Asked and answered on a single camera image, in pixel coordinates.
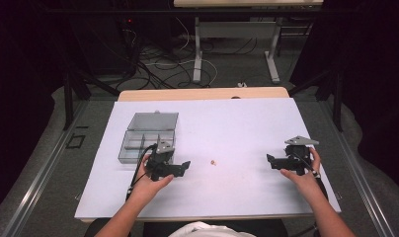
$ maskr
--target white table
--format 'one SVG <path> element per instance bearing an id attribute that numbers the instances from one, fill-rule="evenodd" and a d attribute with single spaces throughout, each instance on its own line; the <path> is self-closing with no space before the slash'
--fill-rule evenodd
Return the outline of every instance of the white table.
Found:
<path id="1" fill-rule="evenodd" d="M 264 98 L 116 102 L 76 218 L 111 217 L 123 205 L 135 169 L 118 159 L 124 132 L 135 113 L 157 110 L 179 113 L 174 162 L 191 161 L 191 167 L 162 190 L 138 220 L 312 214 L 294 184 L 271 169 L 266 158 L 267 153 L 284 157 L 285 140 L 309 134 L 293 99 Z M 321 175 L 331 205 L 340 212 L 323 168 Z"/>
<path id="2" fill-rule="evenodd" d="M 311 6 L 322 5 L 323 0 L 175 0 L 175 7 L 280 7 L 280 6 Z M 271 39 L 270 50 L 265 51 L 271 79 L 274 84 L 280 82 L 274 55 L 279 39 L 282 18 L 276 22 L 200 22 L 196 18 L 196 61 L 193 81 L 200 81 L 202 51 L 201 38 L 252 38 Z"/>

